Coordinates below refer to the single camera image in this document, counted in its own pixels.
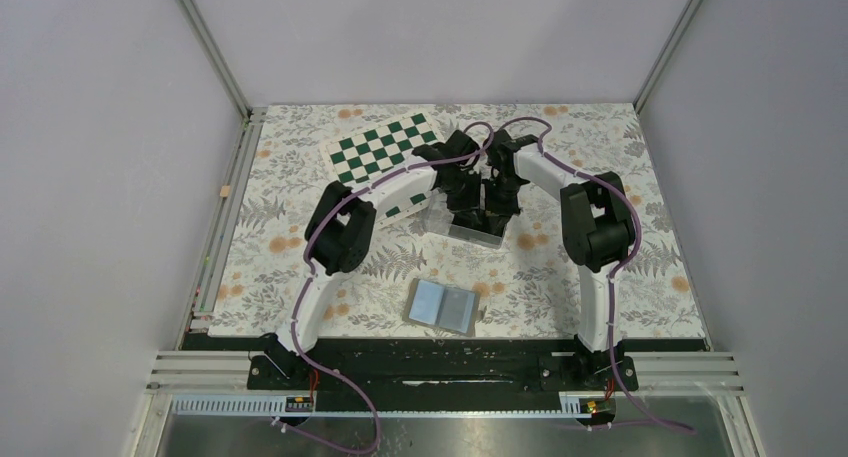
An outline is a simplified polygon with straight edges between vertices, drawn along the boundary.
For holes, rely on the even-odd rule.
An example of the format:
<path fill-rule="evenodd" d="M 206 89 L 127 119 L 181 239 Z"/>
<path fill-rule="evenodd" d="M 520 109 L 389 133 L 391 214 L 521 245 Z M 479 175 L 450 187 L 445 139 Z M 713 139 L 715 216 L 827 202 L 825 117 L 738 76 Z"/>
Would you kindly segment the beige leather card holder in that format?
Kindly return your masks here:
<path fill-rule="evenodd" d="M 473 290 L 415 278 L 402 321 L 416 326 L 473 337 L 481 296 Z"/>

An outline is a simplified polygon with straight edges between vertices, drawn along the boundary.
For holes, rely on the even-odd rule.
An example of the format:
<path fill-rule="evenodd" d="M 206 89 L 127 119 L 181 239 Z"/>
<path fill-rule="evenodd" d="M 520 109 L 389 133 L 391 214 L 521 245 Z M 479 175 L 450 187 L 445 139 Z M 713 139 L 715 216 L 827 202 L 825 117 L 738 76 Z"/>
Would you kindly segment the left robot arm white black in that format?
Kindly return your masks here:
<path fill-rule="evenodd" d="M 473 188 L 471 170 L 494 140 L 495 131 L 475 142 L 456 131 L 445 143 L 413 149 L 402 163 L 356 186 L 334 181 L 325 188 L 306 228 L 303 259 L 308 273 L 281 329 L 265 337 L 263 349 L 272 375 L 288 388 L 304 384 L 309 375 L 328 370 L 307 351 L 317 343 L 317 332 L 329 300 L 343 275 L 361 265 L 370 248 L 376 220 L 402 201 L 433 189 L 463 195 Z"/>

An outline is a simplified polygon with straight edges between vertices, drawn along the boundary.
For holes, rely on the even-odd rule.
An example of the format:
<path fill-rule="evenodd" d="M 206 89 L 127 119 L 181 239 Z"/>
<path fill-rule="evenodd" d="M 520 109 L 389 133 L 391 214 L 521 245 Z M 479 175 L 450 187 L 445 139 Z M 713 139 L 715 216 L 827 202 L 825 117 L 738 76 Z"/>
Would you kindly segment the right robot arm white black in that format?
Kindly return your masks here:
<path fill-rule="evenodd" d="M 558 203 L 563 247 L 578 267 L 581 295 L 576 350 L 567 368 L 589 389 L 619 382 L 624 350 L 615 327 L 610 274 L 628 258 L 639 236 L 620 177 L 569 167 L 543 150 L 537 137 L 513 138 L 504 129 L 495 132 L 487 163 L 493 171 L 484 182 L 483 221 L 489 233 L 502 233 L 519 214 L 518 193 L 527 184 Z"/>

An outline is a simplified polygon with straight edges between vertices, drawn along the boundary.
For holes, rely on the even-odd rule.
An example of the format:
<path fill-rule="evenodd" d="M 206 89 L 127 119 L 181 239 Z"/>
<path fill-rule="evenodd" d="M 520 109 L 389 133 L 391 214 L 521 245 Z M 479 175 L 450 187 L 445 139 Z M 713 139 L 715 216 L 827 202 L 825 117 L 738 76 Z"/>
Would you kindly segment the clear acrylic card box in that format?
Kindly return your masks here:
<path fill-rule="evenodd" d="M 419 221 L 424 231 L 430 234 L 490 249 L 500 249 L 503 244 L 502 235 L 487 233 L 480 226 L 473 227 L 459 215 L 450 212 L 447 208 L 447 196 L 443 193 L 434 193 L 429 198 L 426 209 L 420 213 Z"/>

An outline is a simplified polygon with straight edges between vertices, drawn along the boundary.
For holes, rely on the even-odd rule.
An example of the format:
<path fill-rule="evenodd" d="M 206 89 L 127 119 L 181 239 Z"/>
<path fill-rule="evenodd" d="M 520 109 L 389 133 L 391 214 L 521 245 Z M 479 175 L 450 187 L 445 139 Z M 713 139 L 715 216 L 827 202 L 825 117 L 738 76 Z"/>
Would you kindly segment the floral tablecloth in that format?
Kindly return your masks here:
<path fill-rule="evenodd" d="M 258 142 L 209 332 L 252 337 L 285 327 L 307 268 L 305 227 L 332 174 L 324 149 L 407 105 L 278 105 Z M 674 227 L 661 196 L 638 116 L 629 103 L 430 105 L 442 136 L 506 125 L 514 136 L 543 135 L 545 148 L 570 166 L 618 173 L 642 223 L 636 258 L 616 282 L 617 324 L 630 338 L 702 338 Z M 544 127 L 551 124 L 551 132 Z M 474 245 L 429 233 L 418 216 L 375 231 L 363 264 L 340 284 L 320 326 L 324 337 L 422 337 L 404 321 L 413 280 L 470 289 L 480 297 L 479 337 L 558 338 L 576 332 L 577 267 L 562 245 L 554 200 L 533 185 L 519 195 L 503 244 Z"/>

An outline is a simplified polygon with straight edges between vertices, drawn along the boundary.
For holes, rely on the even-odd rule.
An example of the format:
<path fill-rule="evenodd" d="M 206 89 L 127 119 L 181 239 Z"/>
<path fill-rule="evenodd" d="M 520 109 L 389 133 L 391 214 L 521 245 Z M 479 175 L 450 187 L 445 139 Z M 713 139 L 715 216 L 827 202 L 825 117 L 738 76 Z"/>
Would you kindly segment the green white chessboard mat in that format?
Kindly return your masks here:
<path fill-rule="evenodd" d="M 444 140 L 428 113 L 413 111 L 326 141 L 319 150 L 331 178 L 353 187 L 403 164 L 414 148 Z"/>

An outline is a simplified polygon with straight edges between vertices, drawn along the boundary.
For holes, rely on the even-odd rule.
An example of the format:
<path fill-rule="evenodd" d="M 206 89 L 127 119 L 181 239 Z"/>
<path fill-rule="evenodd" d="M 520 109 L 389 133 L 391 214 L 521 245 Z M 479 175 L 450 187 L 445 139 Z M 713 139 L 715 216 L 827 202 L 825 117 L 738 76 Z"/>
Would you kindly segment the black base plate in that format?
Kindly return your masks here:
<path fill-rule="evenodd" d="M 267 337 L 250 390 L 300 392 L 321 412 L 555 411 L 559 395 L 636 390 L 631 357 L 574 339 L 323 338 L 300 357 Z"/>

